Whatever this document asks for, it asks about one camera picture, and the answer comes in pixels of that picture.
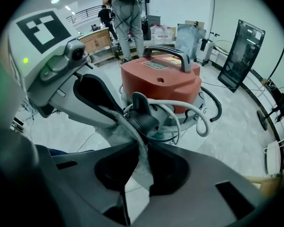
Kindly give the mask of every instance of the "staircase railing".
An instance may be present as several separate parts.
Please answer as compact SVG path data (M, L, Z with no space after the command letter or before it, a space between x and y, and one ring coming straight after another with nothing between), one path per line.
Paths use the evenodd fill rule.
M98 13L101 10L101 5L95 6L89 9L82 10L75 15L67 17L67 21L69 21L71 24L76 24L78 22L82 22L84 20L90 19L90 18L96 18L98 17Z

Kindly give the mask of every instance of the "vacuum cleaner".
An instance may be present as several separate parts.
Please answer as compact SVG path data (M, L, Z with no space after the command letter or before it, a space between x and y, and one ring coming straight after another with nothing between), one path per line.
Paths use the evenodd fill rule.
M167 54L152 56L152 51ZM199 130L202 115L206 113L203 92L214 100L218 108L217 116L210 121L219 119L222 114L218 99L201 87L200 66L173 47L146 47L143 58L121 66L121 75L123 89L120 92L125 113L131 108L133 93L139 92L148 98L152 105L151 115L160 122L159 127L148 134L149 139L165 142L177 137L177 141L174 141L177 143L180 132L195 124L200 136L207 135L208 132ZM165 105L164 101L173 101L173 104Z

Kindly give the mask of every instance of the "ceiling light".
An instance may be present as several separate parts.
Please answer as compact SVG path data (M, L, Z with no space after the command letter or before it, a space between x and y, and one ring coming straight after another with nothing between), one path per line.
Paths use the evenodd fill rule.
M246 40L248 40L249 42L252 42L253 44L256 44L255 42L253 42L253 41L251 41L251 40L249 40L249 39L246 39Z
M55 3L57 3L58 1L59 1L59 0L52 0L51 3L52 3L52 4L55 4Z

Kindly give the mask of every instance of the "sneaker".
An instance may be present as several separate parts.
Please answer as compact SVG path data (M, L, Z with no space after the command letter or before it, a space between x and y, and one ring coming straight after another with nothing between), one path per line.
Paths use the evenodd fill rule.
M122 61L121 61L121 64L127 63L129 61L123 58Z

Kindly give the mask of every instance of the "wooden counter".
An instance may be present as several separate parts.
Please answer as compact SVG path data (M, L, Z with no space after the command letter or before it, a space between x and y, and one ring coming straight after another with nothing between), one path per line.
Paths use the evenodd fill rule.
M79 40L85 44L85 51L90 54L112 45L108 28L103 28L87 35L79 37Z

